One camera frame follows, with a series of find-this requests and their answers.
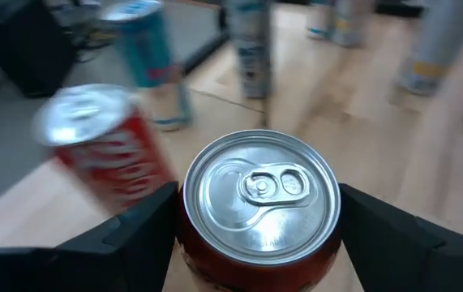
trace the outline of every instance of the wooden table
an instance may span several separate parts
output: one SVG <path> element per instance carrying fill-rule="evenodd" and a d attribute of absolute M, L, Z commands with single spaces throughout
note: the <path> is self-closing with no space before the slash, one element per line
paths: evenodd
<path fill-rule="evenodd" d="M 463 55 L 433 98 L 394 85 L 413 20 L 374 15 L 367 45 L 343 49 L 304 34 L 303 6 L 275 7 L 276 94 L 267 108 L 240 96 L 229 45 L 188 78 L 195 124 L 161 134 L 180 181 L 221 135 L 269 126 L 303 139 L 348 183 L 463 234 Z M 0 197 L 0 246 L 55 246 L 107 218 L 54 161 Z M 317 291 L 361 291 L 344 249 Z M 175 252 L 164 291 L 195 291 Z"/>

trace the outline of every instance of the blurry can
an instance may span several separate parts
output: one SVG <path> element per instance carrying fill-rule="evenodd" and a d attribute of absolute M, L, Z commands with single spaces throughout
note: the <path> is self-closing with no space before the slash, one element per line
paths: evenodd
<path fill-rule="evenodd" d="M 326 39 L 334 29 L 334 1 L 311 0 L 307 16 L 307 35 L 312 38 Z"/>
<path fill-rule="evenodd" d="M 152 100 L 152 117 L 162 130 L 191 121 L 188 92 L 166 34 L 163 4 L 153 0 L 114 3 L 99 15 L 101 26 L 116 32 L 116 46 L 140 88 Z"/>
<path fill-rule="evenodd" d="M 436 92 L 463 48 L 463 0 L 433 2 L 398 83 L 411 93 Z"/>
<path fill-rule="evenodd" d="M 336 0 L 332 41 L 345 47 L 359 46 L 367 38 L 372 0 Z"/>
<path fill-rule="evenodd" d="M 111 84 L 64 88 L 34 120 L 37 140 L 112 213 L 173 180 L 131 94 Z"/>
<path fill-rule="evenodd" d="M 200 291 L 309 291 L 340 245 L 339 187 L 309 145 L 240 131 L 191 163 L 178 241 Z"/>
<path fill-rule="evenodd" d="M 266 98 L 272 93 L 271 0 L 227 0 L 226 10 L 243 95 Z"/>

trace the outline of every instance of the red can label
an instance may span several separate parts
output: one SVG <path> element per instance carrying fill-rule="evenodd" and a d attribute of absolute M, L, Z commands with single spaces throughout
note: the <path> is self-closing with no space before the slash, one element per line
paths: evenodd
<path fill-rule="evenodd" d="M 105 135 L 56 152 L 110 209 L 127 208 L 172 178 L 144 123 L 135 114 Z"/>

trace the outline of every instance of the can lid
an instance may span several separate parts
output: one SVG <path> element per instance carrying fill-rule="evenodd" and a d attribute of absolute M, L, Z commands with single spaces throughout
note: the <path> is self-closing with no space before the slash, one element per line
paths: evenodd
<path fill-rule="evenodd" d="M 114 3 L 101 10 L 99 20 L 114 23 L 124 23 L 161 9 L 162 3 L 153 0 L 130 0 Z"/>
<path fill-rule="evenodd" d="M 36 139 L 48 146 L 95 139 L 119 125 L 132 111 L 131 91 L 112 84 L 60 89 L 33 120 Z"/>
<path fill-rule="evenodd" d="M 212 247 L 248 264 L 287 264 L 318 250 L 333 232 L 341 197 L 325 160 L 275 131 L 239 131 L 192 162 L 184 204 Z"/>

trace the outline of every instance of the gray carpet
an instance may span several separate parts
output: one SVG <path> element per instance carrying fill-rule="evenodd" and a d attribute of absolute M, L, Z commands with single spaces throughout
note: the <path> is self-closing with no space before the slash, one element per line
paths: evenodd
<path fill-rule="evenodd" d="M 217 34 L 216 12 L 210 8 L 169 3 L 166 11 L 178 60 L 185 60 Z M 66 86 L 86 83 L 133 85 L 112 47 L 77 65 Z M 48 158 L 30 131 L 32 116 L 44 102 L 25 99 L 9 81 L 0 86 L 0 195 Z"/>

